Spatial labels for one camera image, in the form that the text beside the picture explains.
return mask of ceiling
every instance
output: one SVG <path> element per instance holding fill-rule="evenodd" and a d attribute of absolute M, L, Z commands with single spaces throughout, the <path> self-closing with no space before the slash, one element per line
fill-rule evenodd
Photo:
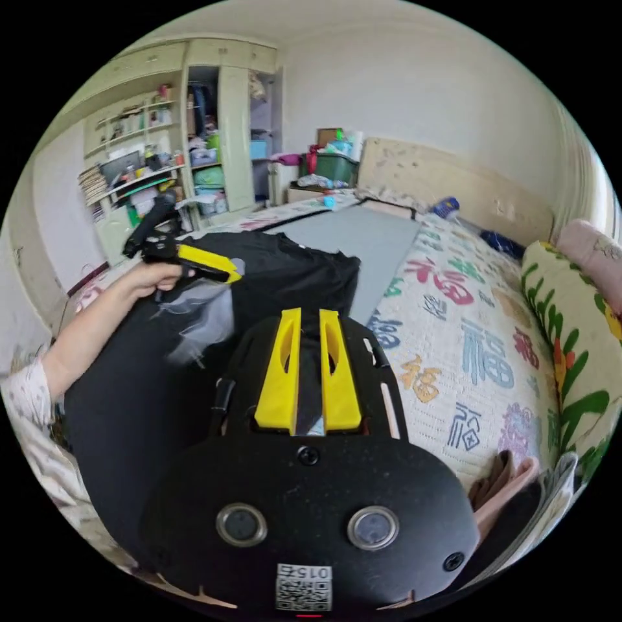
<path fill-rule="evenodd" d="M 448 17 L 401 0 L 226 0 L 153 30 L 128 49 L 219 34 L 286 47 L 320 32 L 389 22 L 472 32 Z"/>

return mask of gray mat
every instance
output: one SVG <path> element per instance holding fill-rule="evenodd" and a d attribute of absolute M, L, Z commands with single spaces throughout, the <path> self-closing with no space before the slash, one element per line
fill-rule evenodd
<path fill-rule="evenodd" d="M 354 205 L 270 229 L 327 253 L 341 251 L 361 260 L 350 317 L 367 324 L 404 261 L 421 225 Z"/>

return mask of human arm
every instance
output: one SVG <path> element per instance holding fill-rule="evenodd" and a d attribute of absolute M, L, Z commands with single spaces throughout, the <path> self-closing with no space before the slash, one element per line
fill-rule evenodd
<path fill-rule="evenodd" d="M 181 274 L 178 265 L 141 262 L 78 313 L 41 359 L 51 401 L 86 372 L 138 299 L 171 290 Z"/>

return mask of yellow plastic part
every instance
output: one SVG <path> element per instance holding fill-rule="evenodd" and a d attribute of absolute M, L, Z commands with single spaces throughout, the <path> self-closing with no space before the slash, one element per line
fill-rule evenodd
<path fill-rule="evenodd" d="M 300 330 L 301 310 L 283 311 L 255 411 L 260 428 L 289 430 L 291 436 L 296 433 L 298 414 Z"/>
<path fill-rule="evenodd" d="M 343 332 L 336 311 L 319 312 L 319 338 L 322 371 L 322 410 L 324 430 L 349 432 L 357 430 L 362 421 L 356 397 L 352 369 L 345 348 Z M 330 372 L 330 359 L 334 370 Z"/>
<path fill-rule="evenodd" d="M 199 266 L 207 266 L 208 268 L 216 268 L 217 270 L 227 272 L 229 278 L 225 281 L 226 283 L 235 283 L 242 278 L 242 275 L 238 273 L 238 269 L 229 257 L 210 253 L 188 244 L 180 244 L 177 249 L 177 255 L 180 259 L 191 261 Z"/>

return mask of headboard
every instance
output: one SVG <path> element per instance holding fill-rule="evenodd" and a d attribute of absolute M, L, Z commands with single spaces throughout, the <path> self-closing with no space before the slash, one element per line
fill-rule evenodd
<path fill-rule="evenodd" d="M 548 241 L 553 229 L 553 212 L 541 199 L 498 173 L 421 144 L 368 138 L 357 186 L 385 187 L 428 205 L 453 196 L 462 219 L 523 246 Z"/>

